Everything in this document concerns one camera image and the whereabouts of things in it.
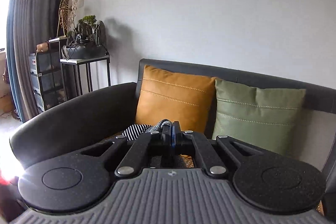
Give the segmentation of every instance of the round black disc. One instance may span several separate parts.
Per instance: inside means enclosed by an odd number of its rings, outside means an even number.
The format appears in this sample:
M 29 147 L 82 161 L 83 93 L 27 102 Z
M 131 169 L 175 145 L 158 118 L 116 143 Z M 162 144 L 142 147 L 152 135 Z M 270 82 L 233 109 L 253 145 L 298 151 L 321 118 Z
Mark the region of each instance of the round black disc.
M 280 155 L 248 157 L 236 171 L 233 184 L 248 203 L 283 214 L 315 208 L 326 187 L 315 167 Z
M 68 154 L 27 168 L 18 188 L 33 208 L 73 212 L 99 200 L 110 188 L 110 177 L 98 157 Z

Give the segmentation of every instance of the gray ribbed panel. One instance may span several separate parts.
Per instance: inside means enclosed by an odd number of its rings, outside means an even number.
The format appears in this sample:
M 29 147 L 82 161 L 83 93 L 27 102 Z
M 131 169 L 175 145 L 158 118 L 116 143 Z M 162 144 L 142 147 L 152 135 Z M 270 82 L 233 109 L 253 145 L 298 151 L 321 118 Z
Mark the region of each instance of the gray ribbed panel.
M 327 224 L 311 210 L 294 216 L 260 212 L 242 201 L 226 180 L 213 180 L 200 169 L 144 169 L 118 181 L 95 207 L 78 214 L 52 216 L 32 209 L 16 224 Z

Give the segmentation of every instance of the black leather sofa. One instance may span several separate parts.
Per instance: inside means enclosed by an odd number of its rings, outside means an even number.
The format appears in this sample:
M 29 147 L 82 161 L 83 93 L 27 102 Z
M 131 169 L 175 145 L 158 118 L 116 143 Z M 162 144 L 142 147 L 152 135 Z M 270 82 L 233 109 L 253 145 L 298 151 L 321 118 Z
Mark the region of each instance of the black leather sofa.
M 11 137 L 10 144 L 14 155 L 23 167 L 94 144 L 133 124 L 140 96 L 143 68 L 146 64 L 172 72 L 216 76 L 263 89 L 306 89 L 303 105 L 305 109 L 336 114 L 336 90 L 330 88 L 227 68 L 142 59 L 139 63 L 137 83 L 114 85 L 90 92 L 58 105 L 19 127 Z M 216 98 L 214 97 L 205 131 L 208 138 L 212 136 L 215 114 Z M 336 145 L 334 142 L 327 154 L 321 169 L 327 180 L 323 205 L 326 215 L 335 219 Z

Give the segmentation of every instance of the leather cushion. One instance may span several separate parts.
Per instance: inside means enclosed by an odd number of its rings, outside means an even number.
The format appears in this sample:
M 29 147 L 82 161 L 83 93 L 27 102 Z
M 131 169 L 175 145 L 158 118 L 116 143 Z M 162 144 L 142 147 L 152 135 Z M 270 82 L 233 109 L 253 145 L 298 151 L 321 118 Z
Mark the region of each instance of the leather cushion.
M 135 122 L 179 121 L 181 130 L 204 133 L 215 78 L 145 66 Z
M 286 154 L 304 89 L 259 89 L 216 79 L 217 114 L 213 139 L 229 135 Z

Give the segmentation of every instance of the striped cloth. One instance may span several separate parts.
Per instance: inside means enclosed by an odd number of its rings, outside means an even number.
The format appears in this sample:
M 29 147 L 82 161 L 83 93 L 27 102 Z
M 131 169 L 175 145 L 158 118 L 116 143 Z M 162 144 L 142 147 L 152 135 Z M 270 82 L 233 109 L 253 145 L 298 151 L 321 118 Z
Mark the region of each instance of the striped cloth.
M 152 131 L 162 132 L 163 126 L 172 126 L 172 122 L 167 119 L 159 121 L 155 126 L 150 124 L 133 124 L 129 126 L 122 135 L 126 136 L 129 141 L 137 139 L 142 133 L 149 133 Z

